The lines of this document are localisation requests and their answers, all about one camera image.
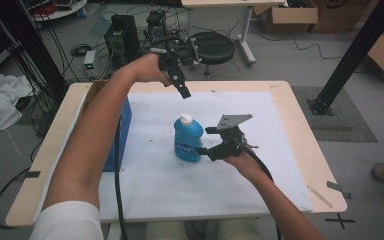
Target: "bottle label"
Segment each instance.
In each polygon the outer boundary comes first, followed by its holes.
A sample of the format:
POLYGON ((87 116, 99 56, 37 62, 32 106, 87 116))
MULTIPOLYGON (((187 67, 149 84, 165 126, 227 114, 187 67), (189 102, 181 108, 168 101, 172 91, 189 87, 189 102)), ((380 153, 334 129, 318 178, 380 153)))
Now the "bottle label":
POLYGON ((196 155, 196 151, 194 147, 189 146, 184 141, 176 138, 176 150, 179 151, 183 155, 196 155))

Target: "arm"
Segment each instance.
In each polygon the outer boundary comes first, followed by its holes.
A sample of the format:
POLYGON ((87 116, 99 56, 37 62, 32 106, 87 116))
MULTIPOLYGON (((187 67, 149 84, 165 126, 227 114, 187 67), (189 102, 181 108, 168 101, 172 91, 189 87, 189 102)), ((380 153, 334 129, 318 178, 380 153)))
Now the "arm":
POLYGON ((245 151, 239 157, 224 159, 236 167, 258 190, 284 239, 323 239, 323 236, 295 205, 277 188, 245 151))
POLYGON ((98 187, 121 108, 136 82, 170 80, 149 54, 116 71, 77 122, 52 175, 43 209, 64 201, 85 201, 99 209, 98 187))

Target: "table leg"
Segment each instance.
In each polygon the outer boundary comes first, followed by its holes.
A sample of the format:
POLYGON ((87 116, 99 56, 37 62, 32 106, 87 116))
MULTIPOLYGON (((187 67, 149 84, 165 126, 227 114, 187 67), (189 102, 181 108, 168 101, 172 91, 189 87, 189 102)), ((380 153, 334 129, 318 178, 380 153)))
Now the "table leg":
POLYGON ((257 62, 257 60, 255 60, 255 57, 251 52, 251 49, 248 46, 248 43, 246 42, 246 37, 248 35, 248 29, 249 29, 249 23, 251 21, 251 15, 252 15, 252 7, 248 7, 248 9, 245 11, 245 21, 244 21, 244 26, 242 29, 242 34, 238 35, 239 46, 241 46, 242 51, 244 51, 244 53, 245 53, 245 56, 248 60, 248 66, 251 66, 252 64, 257 62))

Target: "blue bottle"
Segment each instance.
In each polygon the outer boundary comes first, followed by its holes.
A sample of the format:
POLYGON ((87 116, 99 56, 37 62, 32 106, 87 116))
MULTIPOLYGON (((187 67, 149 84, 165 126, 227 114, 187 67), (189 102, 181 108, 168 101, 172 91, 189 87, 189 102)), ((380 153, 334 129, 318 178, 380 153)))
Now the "blue bottle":
POLYGON ((195 148, 202 147, 202 126, 191 115, 182 113, 174 123, 174 151, 184 161, 198 162, 201 159, 195 148))

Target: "black stand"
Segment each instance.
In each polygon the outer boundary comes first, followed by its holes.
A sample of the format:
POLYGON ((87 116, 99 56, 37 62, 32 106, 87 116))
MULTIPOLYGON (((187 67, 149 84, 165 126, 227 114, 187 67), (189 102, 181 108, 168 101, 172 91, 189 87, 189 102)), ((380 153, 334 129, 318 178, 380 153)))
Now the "black stand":
POLYGON ((336 96, 354 73, 358 64, 384 32, 384 0, 373 10, 363 28, 336 67, 326 86, 314 100, 309 100, 313 115, 325 115, 336 96))

